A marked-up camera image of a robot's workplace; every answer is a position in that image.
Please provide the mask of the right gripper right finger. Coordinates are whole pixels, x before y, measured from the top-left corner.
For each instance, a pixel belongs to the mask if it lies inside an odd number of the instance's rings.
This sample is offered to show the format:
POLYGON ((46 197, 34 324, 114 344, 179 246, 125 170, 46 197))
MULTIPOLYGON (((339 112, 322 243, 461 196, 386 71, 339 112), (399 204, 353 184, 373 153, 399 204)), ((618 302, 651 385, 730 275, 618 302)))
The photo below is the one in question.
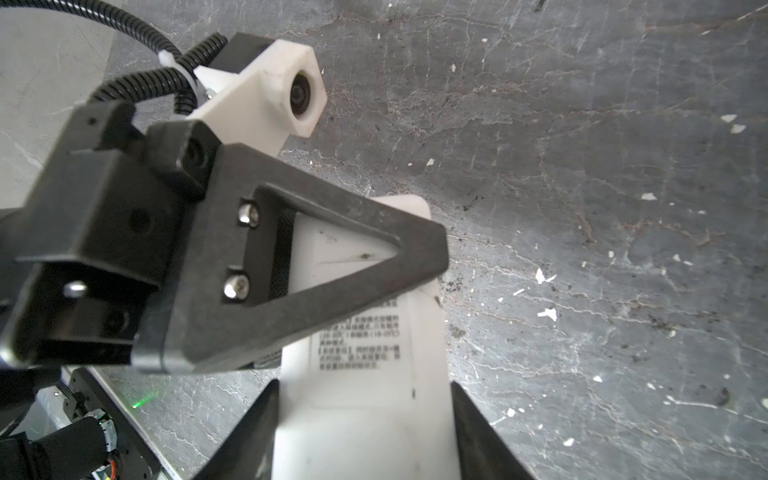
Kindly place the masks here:
POLYGON ((534 480, 458 382, 451 383, 462 480, 534 480))

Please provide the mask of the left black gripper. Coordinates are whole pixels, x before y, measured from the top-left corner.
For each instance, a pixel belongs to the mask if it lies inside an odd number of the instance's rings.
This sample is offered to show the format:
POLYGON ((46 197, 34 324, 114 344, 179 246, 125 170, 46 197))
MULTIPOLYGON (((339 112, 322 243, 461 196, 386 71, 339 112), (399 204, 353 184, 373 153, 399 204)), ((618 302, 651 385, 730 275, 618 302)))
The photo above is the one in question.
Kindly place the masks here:
POLYGON ((437 222, 245 145, 219 148, 199 120, 140 131, 135 112, 125 101, 77 107, 24 204, 4 214, 3 367, 126 364, 134 345, 144 371, 237 370, 448 268, 437 222), (272 298, 286 209, 397 252, 272 298))

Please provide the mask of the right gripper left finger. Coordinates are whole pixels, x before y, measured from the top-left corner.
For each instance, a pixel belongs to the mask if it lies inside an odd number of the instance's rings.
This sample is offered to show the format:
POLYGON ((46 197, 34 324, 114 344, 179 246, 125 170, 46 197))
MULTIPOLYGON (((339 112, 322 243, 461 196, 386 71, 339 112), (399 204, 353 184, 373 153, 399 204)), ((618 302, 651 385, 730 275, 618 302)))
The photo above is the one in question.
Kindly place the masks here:
POLYGON ((193 479, 270 479, 279 400, 280 382, 273 379, 193 479))

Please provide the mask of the white remote control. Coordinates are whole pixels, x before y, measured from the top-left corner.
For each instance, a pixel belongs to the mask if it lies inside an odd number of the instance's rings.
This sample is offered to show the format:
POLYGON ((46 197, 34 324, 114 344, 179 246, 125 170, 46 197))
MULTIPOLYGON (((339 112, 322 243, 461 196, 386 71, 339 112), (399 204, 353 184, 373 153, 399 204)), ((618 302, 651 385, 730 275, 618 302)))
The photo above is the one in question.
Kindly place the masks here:
POLYGON ((275 479, 457 479, 440 287, 428 282, 282 351, 275 479))

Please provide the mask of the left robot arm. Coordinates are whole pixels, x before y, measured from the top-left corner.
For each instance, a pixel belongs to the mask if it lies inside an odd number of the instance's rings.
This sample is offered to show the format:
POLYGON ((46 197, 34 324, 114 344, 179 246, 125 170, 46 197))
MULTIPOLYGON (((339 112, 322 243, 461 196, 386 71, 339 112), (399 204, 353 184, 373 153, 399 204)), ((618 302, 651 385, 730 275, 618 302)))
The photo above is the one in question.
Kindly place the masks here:
POLYGON ((5 479, 154 479, 157 457, 88 366, 240 370, 443 274, 445 228, 199 120, 76 109, 25 204, 1 214, 1 408, 65 387, 67 424, 1 437, 5 479))

